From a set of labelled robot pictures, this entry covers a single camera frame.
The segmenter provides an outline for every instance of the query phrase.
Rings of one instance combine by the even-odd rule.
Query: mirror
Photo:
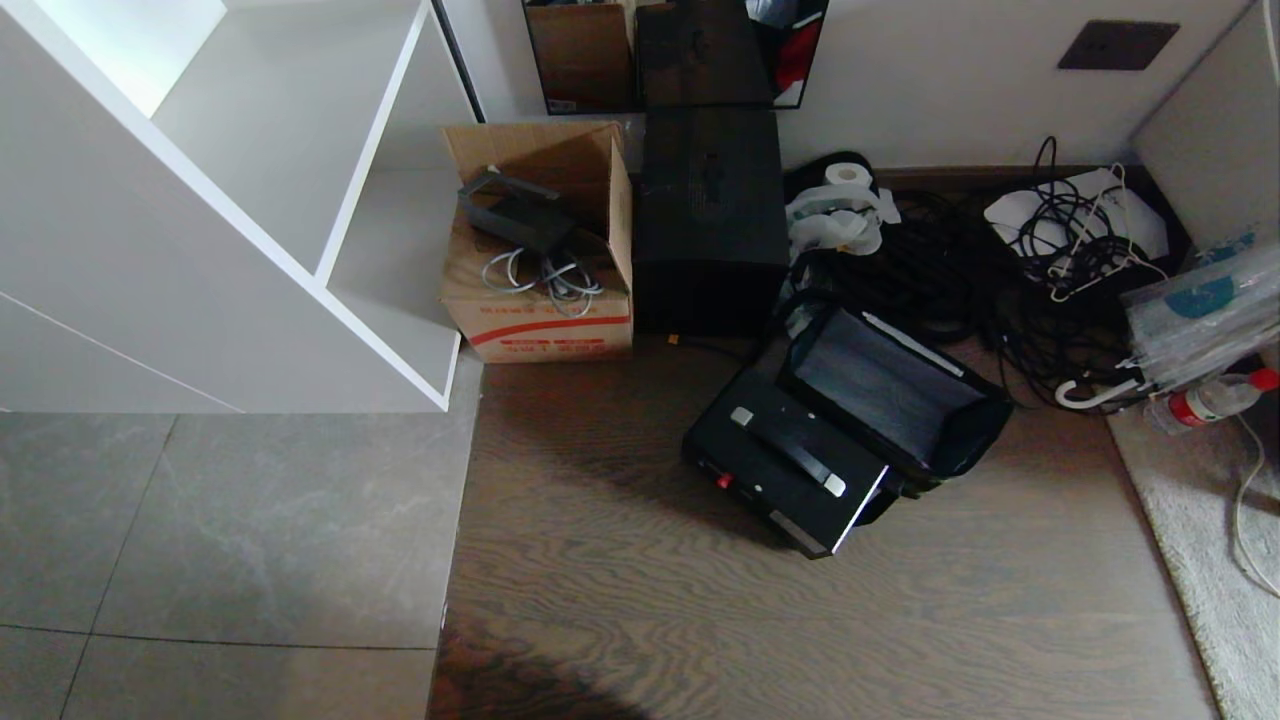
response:
[[[518,0],[552,115],[799,108],[828,0]]]

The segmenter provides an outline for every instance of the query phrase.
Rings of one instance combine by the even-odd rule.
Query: white cabinet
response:
[[[23,309],[0,325],[0,407],[447,409],[457,176],[436,128],[475,119],[430,1],[227,1],[209,32],[210,0],[166,0],[116,18],[122,42],[172,31],[164,58],[189,56],[142,95],[120,78],[151,65],[77,40],[77,4],[152,3],[0,0],[0,301]],[[155,26],[182,4],[191,27]],[[19,361],[37,334],[59,341]]]

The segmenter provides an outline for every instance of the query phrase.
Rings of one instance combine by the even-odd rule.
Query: red stripe on box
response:
[[[480,333],[472,338],[471,345],[484,345],[490,340],[498,340],[499,337],[507,337],[509,334],[530,333],[534,331],[550,331],[558,328],[582,328],[588,325],[625,325],[631,322],[630,315],[618,315],[616,318],[575,318],[572,320],[548,320],[545,323],[525,323],[524,325],[511,325],[509,328],[498,328],[495,331],[489,331],[486,333]]]

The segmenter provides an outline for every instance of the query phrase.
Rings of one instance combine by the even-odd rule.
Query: bottle label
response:
[[[1222,419],[1204,406],[1204,402],[1199,398],[1199,393],[1194,389],[1179,392],[1170,397],[1169,410],[1172,411],[1175,420],[1192,428],[1199,428]]]

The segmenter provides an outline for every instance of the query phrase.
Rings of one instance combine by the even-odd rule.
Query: white handle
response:
[[[1097,407],[1108,400],[1115,400],[1130,389],[1138,389],[1139,387],[1142,387],[1142,383],[1138,380],[1125,380],[1110,389],[1094,395],[1088,400],[1071,400],[1066,396],[1066,393],[1075,389],[1075,380],[1066,380],[1065,383],[1057,386],[1057,391],[1053,393],[1053,400],[1057,400],[1059,405],[1070,410],[1089,410],[1091,407]]]

